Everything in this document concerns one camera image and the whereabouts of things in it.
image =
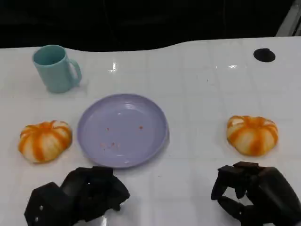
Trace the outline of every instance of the mug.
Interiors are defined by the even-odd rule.
[[[81,72],[78,63],[68,58],[66,50],[58,45],[43,46],[32,56],[43,83],[49,92],[64,93],[79,84]],[[72,64],[77,74],[73,77]]]

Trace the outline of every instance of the pumpkin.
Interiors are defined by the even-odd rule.
[[[19,151],[29,161],[43,163],[57,158],[72,142],[72,131],[63,121],[26,126],[20,134]]]
[[[278,129],[273,121],[263,117],[232,116],[227,139],[241,154],[260,156],[276,145]]]

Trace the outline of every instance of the tiled table surface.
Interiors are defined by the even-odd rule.
[[[257,48],[270,48],[276,60],[255,60]],[[61,95],[46,92],[31,62],[35,49],[0,50],[1,226],[26,225],[23,212],[32,189],[50,181],[60,185],[76,167],[92,166],[77,143],[77,123],[88,106],[114,93],[154,100],[167,116],[170,144],[143,166],[115,171],[131,197],[121,212],[108,211],[88,225],[238,226],[210,193],[217,169],[241,160],[276,166],[301,197],[301,38],[193,41],[137,52],[68,49],[83,80]],[[262,158],[240,155],[225,135],[234,114],[274,120],[278,146]],[[21,129],[53,119],[72,126],[72,146],[57,161],[29,164],[17,151]]]

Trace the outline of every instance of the mug handle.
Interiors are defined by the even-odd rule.
[[[79,84],[80,80],[81,80],[81,72],[80,72],[80,67],[79,67],[79,64],[75,61],[75,60],[72,60],[72,59],[68,59],[68,62],[70,64],[73,65],[73,67],[75,68],[75,71],[76,71],[76,74],[77,74],[77,78],[73,79],[73,85],[76,86]]]

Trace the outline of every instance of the purple plate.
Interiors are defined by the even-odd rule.
[[[93,162],[113,168],[139,165],[161,151],[168,124],[151,100],[134,94],[105,97],[90,106],[78,125],[79,145]]]

